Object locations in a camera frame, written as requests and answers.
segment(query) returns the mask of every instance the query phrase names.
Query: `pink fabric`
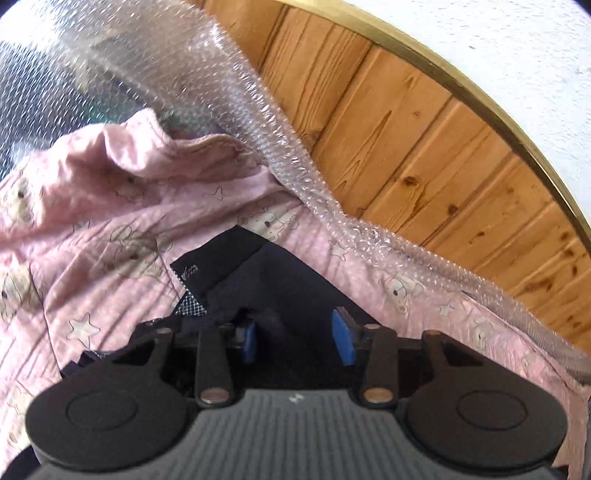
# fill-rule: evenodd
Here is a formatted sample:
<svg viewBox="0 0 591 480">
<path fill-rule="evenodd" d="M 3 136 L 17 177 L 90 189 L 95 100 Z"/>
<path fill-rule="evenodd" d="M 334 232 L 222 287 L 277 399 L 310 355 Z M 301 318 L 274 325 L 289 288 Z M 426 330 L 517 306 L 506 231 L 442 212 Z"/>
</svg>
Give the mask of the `pink fabric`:
<svg viewBox="0 0 591 480">
<path fill-rule="evenodd" d="M 237 223 L 280 244 L 400 336 L 440 329 L 555 395 L 570 429 L 559 464 L 580 477 L 586 404 L 524 334 L 471 298 L 368 266 L 237 140 L 172 140 L 146 110 L 33 154 L 0 184 L 0 467 L 27 445 L 24 413 L 85 349 L 117 349 L 168 315 L 168 264 Z"/>
</svg>

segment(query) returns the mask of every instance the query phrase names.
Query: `wooden plank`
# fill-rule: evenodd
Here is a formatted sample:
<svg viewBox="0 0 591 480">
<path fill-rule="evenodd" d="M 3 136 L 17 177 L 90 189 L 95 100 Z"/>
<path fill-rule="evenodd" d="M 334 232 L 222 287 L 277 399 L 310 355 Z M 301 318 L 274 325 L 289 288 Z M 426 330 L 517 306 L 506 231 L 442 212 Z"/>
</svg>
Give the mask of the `wooden plank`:
<svg viewBox="0 0 591 480">
<path fill-rule="evenodd" d="M 426 247 L 469 270 L 512 238 L 551 201 L 533 171 L 516 155 Z"/>
<path fill-rule="evenodd" d="M 309 151 L 371 45 L 324 18 L 287 12 L 261 74 Z"/>
<path fill-rule="evenodd" d="M 521 279 L 508 293 L 532 308 L 545 303 L 565 288 L 573 278 L 591 270 L 591 259 L 578 238 L 573 238 L 564 249 L 542 263 L 533 274 Z"/>
<path fill-rule="evenodd" d="M 288 11 L 274 0 L 205 0 L 204 9 L 217 18 L 257 70 Z"/>
<path fill-rule="evenodd" d="M 493 130 L 454 99 L 363 218 L 422 244 L 464 208 L 509 153 Z"/>
<path fill-rule="evenodd" d="M 345 212 L 363 213 L 449 98 L 408 63 L 372 48 L 313 151 Z"/>
<path fill-rule="evenodd" d="M 590 281 L 591 271 L 587 271 L 531 312 L 556 333 L 591 353 L 589 338 L 582 338 L 591 328 Z"/>
<path fill-rule="evenodd" d="M 576 238 L 558 204 L 550 202 L 523 230 L 475 267 L 474 272 L 506 291 L 514 291 L 523 279 L 539 271 L 549 258 L 564 251 Z"/>
</svg>

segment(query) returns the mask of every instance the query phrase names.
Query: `bubble wrap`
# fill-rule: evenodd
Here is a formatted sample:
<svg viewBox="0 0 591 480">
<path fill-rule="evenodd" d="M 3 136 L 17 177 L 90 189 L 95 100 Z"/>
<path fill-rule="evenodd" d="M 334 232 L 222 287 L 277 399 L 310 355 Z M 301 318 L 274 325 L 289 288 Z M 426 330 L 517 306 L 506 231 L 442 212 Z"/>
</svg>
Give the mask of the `bubble wrap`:
<svg viewBox="0 0 591 480">
<path fill-rule="evenodd" d="M 267 158 L 346 248 L 425 285 L 463 290 L 591 379 L 591 358 L 500 288 L 381 227 L 346 216 L 236 44 L 178 0 L 21 0 L 0 20 L 0 173 L 31 149 L 151 106 L 169 129 L 223 129 Z"/>
</svg>

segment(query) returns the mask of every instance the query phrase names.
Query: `textured white wall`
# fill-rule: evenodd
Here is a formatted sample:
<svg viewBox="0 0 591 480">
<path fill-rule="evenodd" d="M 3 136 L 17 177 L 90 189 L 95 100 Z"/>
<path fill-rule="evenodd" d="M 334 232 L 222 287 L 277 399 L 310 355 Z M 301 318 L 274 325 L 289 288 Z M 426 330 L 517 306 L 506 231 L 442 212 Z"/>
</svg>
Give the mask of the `textured white wall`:
<svg viewBox="0 0 591 480">
<path fill-rule="evenodd" d="M 550 161 L 591 223 L 591 17 L 573 0 L 347 0 L 482 88 Z"/>
</svg>

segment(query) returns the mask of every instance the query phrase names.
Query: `brass strip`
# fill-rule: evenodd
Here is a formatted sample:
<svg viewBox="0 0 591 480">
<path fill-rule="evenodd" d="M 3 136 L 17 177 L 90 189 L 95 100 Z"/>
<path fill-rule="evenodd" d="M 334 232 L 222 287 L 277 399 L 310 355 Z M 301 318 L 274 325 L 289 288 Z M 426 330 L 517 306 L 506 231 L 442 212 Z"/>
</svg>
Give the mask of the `brass strip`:
<svg viewBox="0 0 591 480">
<path fill-rule="evenodd" d="M 544 154 L 491 97 L 433 50 L 343 0 L 277 0 L 346 27 L 406 60 L 448 89 L 486 121 L 542 181 L 591 254 L 591 226 Z"/>
</svg>

